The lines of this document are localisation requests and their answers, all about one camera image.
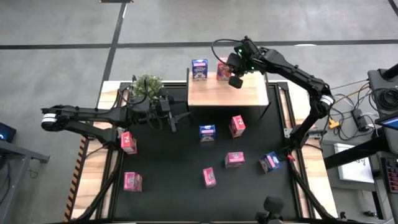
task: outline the floor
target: floor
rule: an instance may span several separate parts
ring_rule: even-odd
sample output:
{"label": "floor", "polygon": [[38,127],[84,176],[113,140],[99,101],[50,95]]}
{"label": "floor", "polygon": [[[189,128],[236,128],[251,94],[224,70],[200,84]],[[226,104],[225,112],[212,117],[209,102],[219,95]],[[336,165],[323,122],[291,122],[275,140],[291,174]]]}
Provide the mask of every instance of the floor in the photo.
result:
{"label": "floor", "polygon": [[[368,70],[398,61],[396,4],[398,0],[138,0],[124,8],[95,0],[0,1],[0,121],[17,129],[17,145],[51,155],[44,166],[31,162],[39,177],[26,176],[13,223],[59,222],[65,211],[80,137],[42,130],[41,108],[94,107],[104,80],[130,80],[144,73],[183,80],[193,58],[208,58],[215,70],[208,42],[245,35],[332,87],[363,80]],[[295,46],[302,43],[316,46]],[[216,51],[228,55],[232,48]],[[351,93],[363,84],[333,93]],[[361,109],[373,112],[367,102]],[[361,214],[373,207],[367,193],[333,189],[338,211],[377,222]]]}

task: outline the toy box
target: toy box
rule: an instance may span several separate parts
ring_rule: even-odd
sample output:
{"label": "toy box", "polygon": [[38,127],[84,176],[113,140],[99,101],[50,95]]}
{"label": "toy box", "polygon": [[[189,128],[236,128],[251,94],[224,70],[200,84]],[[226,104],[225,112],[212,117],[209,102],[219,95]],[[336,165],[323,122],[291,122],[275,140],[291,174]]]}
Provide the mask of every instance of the toy box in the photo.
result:
{"label": "toy box", "polygon": [[122,133],[120,137],[120,147],[127,154],[137,153],[137,141],[129,131]]}
{"label": "toy box", "polygon": [[244,162],[243,152],[229,152],[225,157],[225,167],[238,167]]}
{"label": "toy box", "polygon": [[217,184],[212,167],[203,170],[203,178],[205,179],[206,188],[214,187]]}
{"label": "toy box", "polygon": [[216,137],[215,125],[199,126],[199,137],[201,142],[214,141]]}
{"label": "toy box", "polygon": [[207,80],[207,59],[192,60],[193,81]]}
{"label": "toy box", "polygon": [[124,173],[124,190],[142,192],[142,177],[136,172]]}
{"label": "toy box", "polygon": [[[226,62],[227,58],[220,58],[223,62]],[[217,80],[228,81],[232,75],[231,69],[223,62],[217,62]]]}
{"label": "toy box", "polygon": [[260,159],[260,164],[265,173],[281,167],[281,164],[274,152],[270,152]]}
{"label": "toy box", "polygon": [[238,136],[241,136],[245,128],[246,127],[244,125],[241,115],[232,117],[229,124],[229,130],[231,130],[232,137],[236,138]]}

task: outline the black tabletop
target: black tabletop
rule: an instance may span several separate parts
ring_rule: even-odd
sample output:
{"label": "black tabletop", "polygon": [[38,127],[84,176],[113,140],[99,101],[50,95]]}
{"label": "black tabletop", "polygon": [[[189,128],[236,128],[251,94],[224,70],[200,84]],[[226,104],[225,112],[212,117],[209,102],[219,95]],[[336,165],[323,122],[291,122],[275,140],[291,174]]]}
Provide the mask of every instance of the black tabletop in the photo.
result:
{"label": "black tabletop", "polygon": [[[185,89],[171,89],[175,97],[186,98]],[[269,101],[276,102],[275,92]],[[175,105],[175,114],[186,111]],[[271,103],[259,120],[263,108],[190,108],[192,120],[182,119],[177,132],[168,126],[156,131],[149,126],[131,127],[137,139],[138,154],[123,155],[121,177],[137,172],[143,178],[142,192],[123,190],[119,179],[114,217],[139,221],[254,221],[268,195],[284,201],[282,216],[297,217],[292,181],[285,162],[282,168],[265,174],[259,158],[284,145],[279,105]],[[232,116],[241,114],[246,130],[233,139],[228,129]],[[215,124],[216,140],[201,143],[199,125]],[[224,167],[228,152],[243,151],[246,162],[233,169]],[[217,185],[206,189],[202,170],[212,167]]]}

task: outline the blue packaging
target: blue packaging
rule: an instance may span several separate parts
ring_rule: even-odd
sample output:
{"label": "blue packaging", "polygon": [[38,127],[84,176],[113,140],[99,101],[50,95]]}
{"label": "blue packaging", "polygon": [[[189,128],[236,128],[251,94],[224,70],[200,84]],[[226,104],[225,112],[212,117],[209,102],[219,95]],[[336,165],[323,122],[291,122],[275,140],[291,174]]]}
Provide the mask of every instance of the blue packaging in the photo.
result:
{"label": "blue packaging", "polygon": [[193,81],[207,80],[207,59],[192,60]]}
{"label": "blue packaging", "polygon": [[265,173],[279,169],[281,164],[274,152],[270,152],[260,159],[260,164]]}
{"label": "blue packaging", "polygon": [[214,141],[216,138],[216,126],[215,125],[203,125],[199,126],[199,137],[200,141]]}

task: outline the pink box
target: pink box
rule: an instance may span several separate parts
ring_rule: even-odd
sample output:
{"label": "pink box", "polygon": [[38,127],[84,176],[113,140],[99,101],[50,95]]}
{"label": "pink box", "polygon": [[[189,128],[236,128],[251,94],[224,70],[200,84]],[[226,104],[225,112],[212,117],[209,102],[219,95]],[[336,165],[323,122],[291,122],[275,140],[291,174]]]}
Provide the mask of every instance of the pink box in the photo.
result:
{"label": "pink box", "polygon": [[142,192],[142,177],[136,172],[124,173],[124,190]]}
{"label": "pink box", "polygon": [[229,152],[225,157],[225,167],[238,167],[244,162],[243,152]]}
{"label": "pink box", "polygon": [[203,170],[203,177],[205,178],[206,188],[214,187],[217,184],[212,167]]}
{"label": "pink box", "polygon": [[[220,58],[222,61],[226,62],[227,58]],[[218,81],[228,81],[231,77],[232,72],[228,65],[223,62],[217,61],[217,80]]]}
{"label": "pink box", "polygon": [[246,129],[241,115],[232,117],[229,124],[229,130],[231,131],[232,137],[236,138],[241,136],[243,131]]}
{"label": "pink box", "polygon": [[120,147],[127,154],[136,154],[138,152],[137,141],[129,131],[122,133],[120,137]]}

